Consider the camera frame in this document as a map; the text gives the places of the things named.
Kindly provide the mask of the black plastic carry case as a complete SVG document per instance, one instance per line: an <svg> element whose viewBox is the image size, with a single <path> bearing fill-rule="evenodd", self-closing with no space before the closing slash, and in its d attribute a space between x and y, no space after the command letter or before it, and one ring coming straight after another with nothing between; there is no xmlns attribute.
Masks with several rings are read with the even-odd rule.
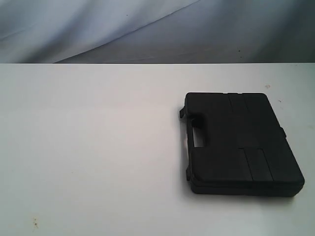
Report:
<svg viewBox="0 0 315 236"><path fill-rule="evenodd" d="M293 197L305 179L263 93L189 92L186 177L196 194Z"/></svg>

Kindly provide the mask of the white backdrop cloth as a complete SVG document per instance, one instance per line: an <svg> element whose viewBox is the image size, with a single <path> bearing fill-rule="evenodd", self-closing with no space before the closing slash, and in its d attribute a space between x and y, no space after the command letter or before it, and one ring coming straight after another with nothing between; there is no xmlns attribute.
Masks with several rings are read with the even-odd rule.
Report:
<svg viewBox="0 0 315 236"><path fill-rule="evenodd" d="M1 63L314 62L312 0L3 0Z"/></svg>

